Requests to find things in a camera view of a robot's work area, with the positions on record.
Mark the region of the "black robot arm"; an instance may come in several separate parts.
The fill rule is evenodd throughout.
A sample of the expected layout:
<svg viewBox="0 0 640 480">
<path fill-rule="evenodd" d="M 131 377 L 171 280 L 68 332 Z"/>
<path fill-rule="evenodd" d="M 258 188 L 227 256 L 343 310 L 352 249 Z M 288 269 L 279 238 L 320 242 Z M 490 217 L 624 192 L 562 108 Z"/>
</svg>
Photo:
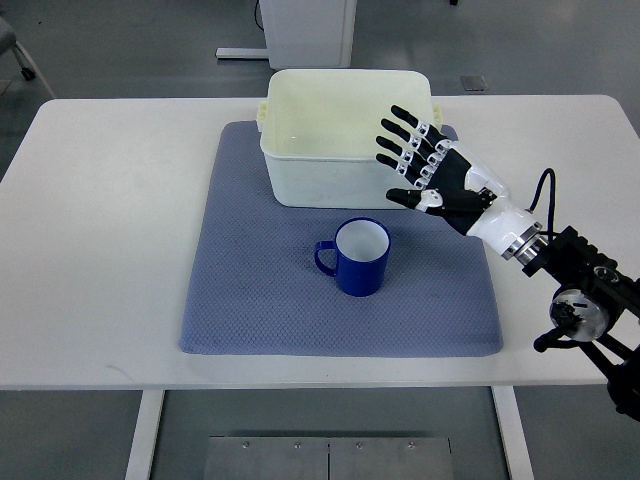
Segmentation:
<svg viewBox="0 0 640 480">
<path fill-rule="evenodd" d="M 523 272 L 531 277 L 543 270 L 559 284 L 549 307 L 553 328 L 540 335 L 533 348 L 580 349 L 607 379 L 616 411 L 639 419 L 639 349 L 624 345 L 611 330 L 624 312 L 639 314 L 639 281 L 618 271 L 618 263 L 599 252 L 567 227 L 553 229 L 556 174 L 547 168 L 536 186 L 529 213 L 538 205 L 549 182 L 547 227 L 534 226 L 516 252 Z"/>
</svg>

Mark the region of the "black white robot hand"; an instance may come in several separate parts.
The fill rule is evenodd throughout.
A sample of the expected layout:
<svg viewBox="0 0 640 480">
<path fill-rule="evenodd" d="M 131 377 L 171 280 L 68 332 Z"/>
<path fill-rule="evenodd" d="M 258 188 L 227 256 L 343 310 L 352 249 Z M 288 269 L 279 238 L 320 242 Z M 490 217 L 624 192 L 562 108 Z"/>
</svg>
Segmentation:
<svg viewBox="0 0 640 480">
<path fill-rule="evenodd" d="M 403 141 L 378 136 L 384 151 L 376 160 L 405 178 L 409 189 L 392 188 L 386 199 L 402 207 L 443 218 L 456 232 L 476 237 L 506 260 L 527 265 L 549 240 L 542 225 L 513 203 L 510 189 L 457 140 L 433 124 L 394 105 L 402 123 L 382 119 L 382 127 Z"/>
</svg>

